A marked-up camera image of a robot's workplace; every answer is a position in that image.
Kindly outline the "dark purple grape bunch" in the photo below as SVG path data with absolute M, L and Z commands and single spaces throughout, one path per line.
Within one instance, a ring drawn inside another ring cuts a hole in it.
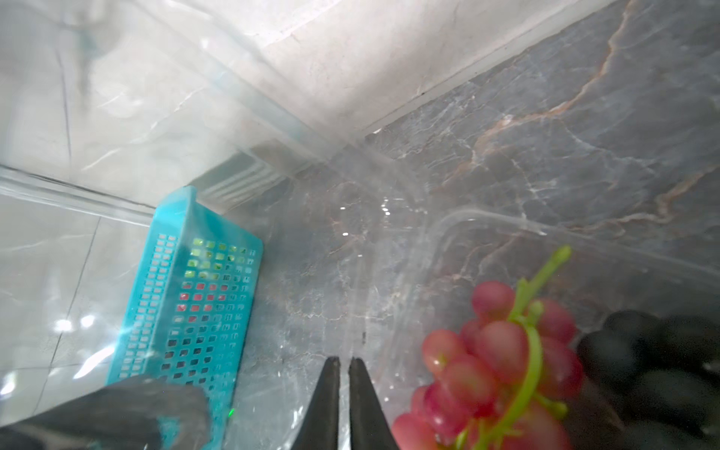
M 565 422 L 575 448 L 718 448 L 718 322 L 616 311 L 577 355 L 589 384 Z

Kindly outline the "red grape bunch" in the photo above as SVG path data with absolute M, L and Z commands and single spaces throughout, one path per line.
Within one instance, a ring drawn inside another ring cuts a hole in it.
M 570 343 L 573 315 L 539 297 L 570 259 L 559 247 L 516 287 L 485 281 L 472 292 L 474 315 L 461 330 L 428 333 L 420 347 L 430 384 L 414 390 L 391 432 L 401 449 L 569 449 L 566 400 L 584 370 Z

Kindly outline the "teal plastic basket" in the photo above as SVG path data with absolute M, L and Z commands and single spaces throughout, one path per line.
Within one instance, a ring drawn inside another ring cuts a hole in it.
M 151 221 L 107 382 L 150 376 L 209 400 L 208 449 L 222 446 L 264 244 L 201 205 L 195 187 Z

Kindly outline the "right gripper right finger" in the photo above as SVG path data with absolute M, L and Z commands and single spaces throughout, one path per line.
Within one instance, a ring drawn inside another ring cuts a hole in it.
M 399 450 L 361 358 L 352 358 L 349 377 L 351 449 Z

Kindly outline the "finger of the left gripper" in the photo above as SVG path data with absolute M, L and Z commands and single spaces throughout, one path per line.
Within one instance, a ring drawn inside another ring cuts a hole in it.
M 3 449 L 202 449 L 212 437 L 202 388 L 147 376 L 1 427 Z

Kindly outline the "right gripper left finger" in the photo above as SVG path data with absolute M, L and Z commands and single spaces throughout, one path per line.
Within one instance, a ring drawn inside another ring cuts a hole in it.
M 337 450 L 339 447 L 339 387 L 341 362 L 328 357 L 310 399 L 292 450 Z

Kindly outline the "clear plastic clamshell container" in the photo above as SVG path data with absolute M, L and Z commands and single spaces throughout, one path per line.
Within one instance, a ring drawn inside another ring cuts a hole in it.
M 103 387 L 182 188 L 264 244 L 224 449 L 289 448 L 329 356 L 397 416 L 562 244 L 583 332 L 717 317 L 719 5 L 3 2 L 3 425 Z

